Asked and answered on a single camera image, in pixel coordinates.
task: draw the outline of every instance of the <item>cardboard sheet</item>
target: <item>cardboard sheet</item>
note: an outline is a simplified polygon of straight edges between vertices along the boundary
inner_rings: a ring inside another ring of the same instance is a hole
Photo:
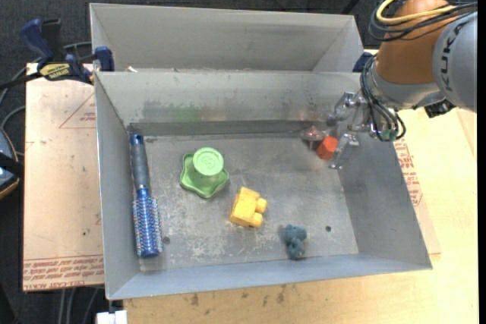
[[[104,282],[93,87],[27,84],[23,290]],[[406,140],[395,143],[428,252],[439,253]]]

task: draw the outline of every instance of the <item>blue clamp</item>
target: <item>blue clamp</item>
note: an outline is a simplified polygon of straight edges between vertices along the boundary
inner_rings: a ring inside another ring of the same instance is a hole
[[[37,73],[47,80],[76,80],[82,83],[93,83],[93,72],[78,63],[76,57],[67,54],[64,61],[52,61],[54,52],[42,35],[42,22],[34,19],[27,23],[21,30],[20,36],[24,44],[39,57]],[[114,71],[115,65],[112,53],[106,46],[100,46],[95,50],[95,56],[101,64],[101,70]]]

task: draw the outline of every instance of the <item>bin floor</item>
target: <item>bin floor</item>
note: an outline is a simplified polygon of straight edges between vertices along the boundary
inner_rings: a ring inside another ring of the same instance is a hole
[[[147,137],[152,192],[166,238],[158,269],[288,259],[282,230],[307,229],[305,256],[358,252],[336,170],[297,136],[250,134]],[[180,185],[182,157],[201,147],[219,150],[226,187],[205,200]],[[245,228],[229,221],[235,195],[248,187],[267,200],[264,223]]]

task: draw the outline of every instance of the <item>yellow clamp label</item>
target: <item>yellow clamp label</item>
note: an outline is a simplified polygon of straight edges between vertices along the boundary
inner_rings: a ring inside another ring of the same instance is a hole
[[[52,63],[46,64],[46,66],[44,66],[44,68],[42,68],[39,73],[41,73],[41,75],[43,75],[44,77],[48,77],[49,79],[53,80],[60,76],[65,76],[66,74],[69,74],[69,68],[70,65],[68,63]]]

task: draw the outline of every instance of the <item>white plastic part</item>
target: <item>white plastic part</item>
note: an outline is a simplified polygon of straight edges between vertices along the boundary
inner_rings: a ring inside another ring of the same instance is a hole
[[[117,310],[114,313],[98,313],[96,315],[96,324],[128,324],[127,311]]]

